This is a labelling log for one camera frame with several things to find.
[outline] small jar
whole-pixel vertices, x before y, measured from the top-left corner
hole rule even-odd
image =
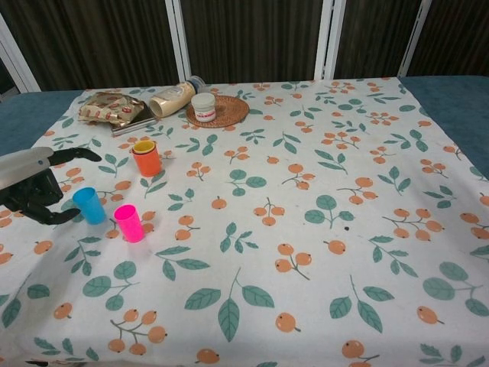
[[[192,97],[192,106],[197,121],[211,122],[215,119],[215,97],[212,93],[196,94]]]

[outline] curtain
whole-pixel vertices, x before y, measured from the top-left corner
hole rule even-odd
[[[178,82],[163,0],[0,0],[41,90]]]
[[[335,78],[395,76],[421,0],[347,0]]]
[[[433,0],[408,76],[489,76],[489,1]]]
[[[322,0],[181,0],[192,73],[207,83],[311,80]]]

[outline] pink cup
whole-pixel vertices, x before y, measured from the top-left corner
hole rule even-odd
[[[144,238],[143,226],[134,205],[121,205],[114,211],[114,218],[129,242],[139,242]]]

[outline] white bottle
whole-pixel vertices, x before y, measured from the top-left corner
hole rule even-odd
[[[172,115],[190,102],[204,85],[202,78],[192,75],[186,82],[151,97],[149,107],[158,118]]]

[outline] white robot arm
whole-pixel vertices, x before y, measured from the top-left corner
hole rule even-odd
[[[74,158],[101,161],[100,156],[85,148],[53,151],[39,147],[0,157],[0,206],[5,205],[13,212],[20,210],[42,224],[61,224],[71,220],[79,214],[78,209],[52,213],[46,206],[59,202],[63,197],[50,166]]]

